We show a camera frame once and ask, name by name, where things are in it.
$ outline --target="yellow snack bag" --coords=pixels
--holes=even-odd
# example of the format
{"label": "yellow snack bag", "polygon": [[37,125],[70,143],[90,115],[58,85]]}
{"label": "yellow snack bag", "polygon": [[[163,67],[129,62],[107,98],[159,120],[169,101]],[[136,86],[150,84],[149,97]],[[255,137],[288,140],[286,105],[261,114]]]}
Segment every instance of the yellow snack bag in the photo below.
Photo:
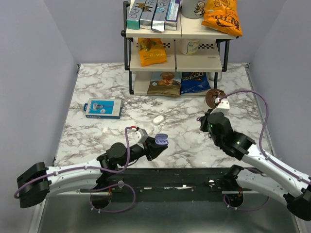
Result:
{"label": "yellow snack bag", "polygon": [[166,62],[166,52],[160,39],[138,38],[142,67]]}
{"label": "yellow snack bag", "polygon": [[208,0],[202,25],[229,35],[242,36],[237,0]]}

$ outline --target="white shelf board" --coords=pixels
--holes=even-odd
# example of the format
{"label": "white shelf board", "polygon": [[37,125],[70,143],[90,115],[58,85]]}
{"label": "white shelf board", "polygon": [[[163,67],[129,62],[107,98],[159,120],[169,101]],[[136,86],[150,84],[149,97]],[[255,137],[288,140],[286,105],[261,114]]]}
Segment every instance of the white shelf board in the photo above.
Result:
{"label": "white shelf board", "polygon": [[[146,96],[149,84],[152,78],[152,72],[136,72],[135,75],[135,83],[134,83],[134,95],[137,96]],[[188,93],[188,94],[183,94],[180,95],[182,96],[205,96],[206,91],[199,92],[199,93]],[[154,94],[152,96],[163,96],[162,94]]]}
{"label": "white shelf board", "polygon": [[132,55],[130,62],[130,71],[171,71],[175,72],[175,54],[174,54],[174,40],[172,39],[161,39],[165,45],[165,52],[167,61],[165,63],[153,64],[150,66],[141,66],[138,38],[134,38],[132,44]]}
{"label": "white shelf board", "polygon": [[204,18],[191,19],[180,14],[182,39],[235,39],[234,35],[228,35],[215,29],[201,25]]}
{"label": "white shelf board", "polygon": [[[130,11],[132,9],[133,4],[134,4],[134,0],[131,0]],[[181,38],[180,15],[181,14],[179,13],[176,31],[164,30],[164,32],[161,33],[161,32],[154,32],[154,31],[148,30],[148,29],[134,30],[134,29],[126,28],[126,37],[128,37],[128,38],[180,39]]]}
{"label": "white shelf board", "polygon": [[201,40],[200,48],[194,54],[186,56],[180,52],[179,40],[176,40],[176,71],[183,72],[221,72],[216,40]]}

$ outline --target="blue doritos bag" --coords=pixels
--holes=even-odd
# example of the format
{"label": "blue doritos bag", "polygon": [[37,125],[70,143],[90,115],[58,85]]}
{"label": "blue doritos bag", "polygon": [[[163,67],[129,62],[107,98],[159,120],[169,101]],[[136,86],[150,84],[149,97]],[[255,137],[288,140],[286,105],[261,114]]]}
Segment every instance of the blue doritos bag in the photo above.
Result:
{"label": "blue doritos bag", "polygon": [[183,72],[180,94],[197,93],[210,89],[207,74],[204,72]]}

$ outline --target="marble table top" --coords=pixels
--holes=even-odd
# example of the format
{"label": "marble table top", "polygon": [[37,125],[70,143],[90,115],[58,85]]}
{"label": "marble table top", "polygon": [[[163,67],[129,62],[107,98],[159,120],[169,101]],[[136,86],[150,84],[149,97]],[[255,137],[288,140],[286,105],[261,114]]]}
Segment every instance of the marble table top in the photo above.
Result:
{"label": "marble table top", "polygon": [[[169,148],[153,161],[147,161],[144,156],[132,167],[250,166],[225,155],[207,133],[199,130],[196,118],[203,115],[203,96],[134,96],[129,94],[128,82],[128,71],[123,64],[81,65],[55,166],[83,163],[105,153],[115,142],[125,144],[124,128],[132,125],[145,129],[150,136],[166,133],[170,142]],[[218,88],[227,94],[240,88],[250,89],[244,66],[229,64]],[[83,106],[89,98],[124,100],[121,119],[86,118]],[[229,101],[227,117],[233,129],[258,142],[262,124],[253,95],[237,94],[229,97]],[[152,120],[158,115],[163,115],[165,121],[154,126]],[[131,145],[135,143],[131,135],[129,139]],[[263,147],[268,149],[266,140]]]}

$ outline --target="checkered pattern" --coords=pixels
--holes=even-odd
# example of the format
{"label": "checkered pattern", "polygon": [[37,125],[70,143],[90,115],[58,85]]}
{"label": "checkered pattern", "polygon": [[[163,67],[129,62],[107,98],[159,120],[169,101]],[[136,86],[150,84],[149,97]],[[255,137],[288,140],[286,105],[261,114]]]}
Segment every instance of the checkered pattern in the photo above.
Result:
{"label": "checkered pattern", "polygon": [[170,48],[171,47],[171,44],[170,43],[163,43],[163,46],[165,48]]}
{"label": "checkered pattern", "polygon": [[213,49],[214,48],[214,45],[213,44],[201,44],[200,46],[199,46],[199,49]]}

